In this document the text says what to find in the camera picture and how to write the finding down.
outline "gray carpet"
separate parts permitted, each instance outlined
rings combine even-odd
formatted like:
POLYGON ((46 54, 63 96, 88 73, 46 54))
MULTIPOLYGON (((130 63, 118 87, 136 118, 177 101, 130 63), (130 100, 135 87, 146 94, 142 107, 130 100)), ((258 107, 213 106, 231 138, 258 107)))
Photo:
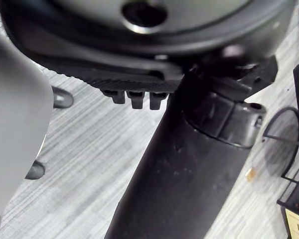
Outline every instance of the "gray carpet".
MULTIPOLYGON (((276 82, 251 99, 268 108, 266 123, 283 106, 296 105, 292 70, 299 63, 299 8, 277 57, 276 82)), ((20 186, 3 214, 0 238, 102 239, 163 109, 150 111, 148 97, 140 111, 130 103, 114 105, 80 80, 42 70, 51 84, 73 93, 75 104, 54 110, 39 156, 46 175, 20 186)), ((206 238, 287 237, 276 204, 287 181, 267 169, 269 145, 258 139, 206 238), (248 183, 245 173, 252 165, 257 177, 248 183)))

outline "chair caster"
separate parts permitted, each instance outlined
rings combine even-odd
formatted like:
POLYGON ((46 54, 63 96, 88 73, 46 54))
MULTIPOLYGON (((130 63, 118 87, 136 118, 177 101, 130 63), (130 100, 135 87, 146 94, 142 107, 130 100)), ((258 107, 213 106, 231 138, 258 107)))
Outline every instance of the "chair caster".
POLYGON ((35 161, 30 168, 28 174, 26 175, 25 179, 29 180, 36 180, 43 177, 45 174, 45 167, 39 161, 35 161))
POLYGON ((54 86, 52 86, 52 90, 54 96, 54 108, 66 109, 73 105, 74 98, 71 93, 54 86))

